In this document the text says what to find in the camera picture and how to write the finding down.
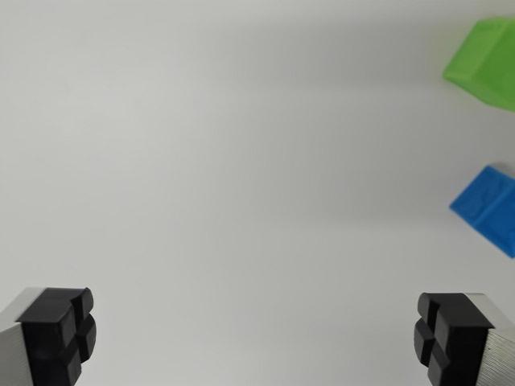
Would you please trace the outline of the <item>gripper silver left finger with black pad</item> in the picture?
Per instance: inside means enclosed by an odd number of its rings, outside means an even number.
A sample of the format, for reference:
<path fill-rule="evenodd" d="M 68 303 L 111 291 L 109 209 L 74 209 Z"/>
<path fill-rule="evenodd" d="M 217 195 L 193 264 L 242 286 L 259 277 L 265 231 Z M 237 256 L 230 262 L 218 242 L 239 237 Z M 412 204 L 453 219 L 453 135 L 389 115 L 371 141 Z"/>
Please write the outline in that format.
<path fill-rule="evenodd" d="M 96 344 L 89 288 L 24 289 L 1 310 L 1 384 L 72 386 Z"/>

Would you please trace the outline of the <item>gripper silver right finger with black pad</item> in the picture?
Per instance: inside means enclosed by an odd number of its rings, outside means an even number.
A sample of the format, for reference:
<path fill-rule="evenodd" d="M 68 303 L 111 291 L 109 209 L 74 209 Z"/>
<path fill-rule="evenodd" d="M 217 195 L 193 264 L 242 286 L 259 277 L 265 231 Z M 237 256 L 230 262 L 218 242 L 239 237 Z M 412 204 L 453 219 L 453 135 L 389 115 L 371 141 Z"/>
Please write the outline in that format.
<path fill-rule="evenodd" d="M 431 384 L 514 384 L 514 322 L 488 296 L 422 293 L 418 314 L 414 349 Z"/>

